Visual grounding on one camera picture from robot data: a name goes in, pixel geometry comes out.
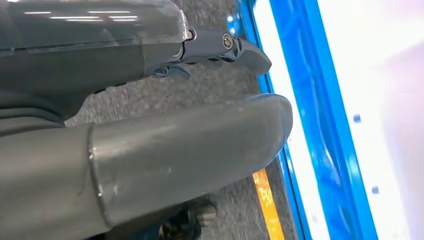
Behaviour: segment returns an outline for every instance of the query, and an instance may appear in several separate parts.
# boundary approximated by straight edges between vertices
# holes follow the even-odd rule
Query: bolt
[[[222,35],[222,44],[226,49],[231,49],[233,47],[233,38],[229,33],[224,33],[224,35]]]

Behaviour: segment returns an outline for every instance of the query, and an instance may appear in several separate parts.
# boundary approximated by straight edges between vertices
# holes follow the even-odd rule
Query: blue display case
[[[298,143],[289,139],[279,159],[299,239],[377,239],[316,0],[241,0],[227,22],[232,34],[245,36],[268,55],[278,48],[283,52],[282,57],[270,57],[275,70],[260,76],[258,83],[263,93],[285,95],[289,90],[294,97],[289,100],[297,108],[293,110],[298,111],[300,130],[292,132]],[[282,72],[277,68],[286,69],[289,84],[279,82]],[[298,147],[302,141],[307,148]],[[307,149],[307,159],[297,152],[302,149]],[[307,161],[313,173],[308,175],[298,161]],[[315,203],[311,200],[314,191],[319,194]],[[325,222],[317,223],[320,211],[310,212],[316,210],[314,206],[321,208]]]

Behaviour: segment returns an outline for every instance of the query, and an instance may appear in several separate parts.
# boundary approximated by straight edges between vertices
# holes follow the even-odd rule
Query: blue frame
[[[254,1],[252,0],[238,2],[238,15],[242,19],[242,22],[240,22],[240,18],[236,16],[233,18],[235,22],[229,22],[228,27],[229,29],[235,29],[236,35],[246,35],[249,41],[262,47],[258,36],[258,29],[253,19],[253,4]],[[274,92],[271,78],[268,73],[259,76],[257,80],[262,93]],[[290,157],[290,151],[287,145],[284,146],[277,157],[280,163],[280,173],[286,190],[288,206],[290,207],[298,239],[311,240],[312,236],[306,218],[305,208],[299,192],[296,175],[293,171],[292,158]]]
[[[286,59],[331,239],[378,239],[316,0],[269,0]],[[252,9],[239,3],[247,38],[261,47]],[[272,93],[269,74],[258,78]],[[312,239],[288,147],[279,154],[299,237]]]

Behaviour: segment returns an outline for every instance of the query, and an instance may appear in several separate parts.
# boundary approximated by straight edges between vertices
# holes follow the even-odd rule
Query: gray plastic cover
[[[96,125],[94,178],[110,226],[218,190],[264,168],[293,125],[286,98],[259,95]]]
[[[181,43],[188,36],[187,19],[171,0],[0,1],[0,56]]]

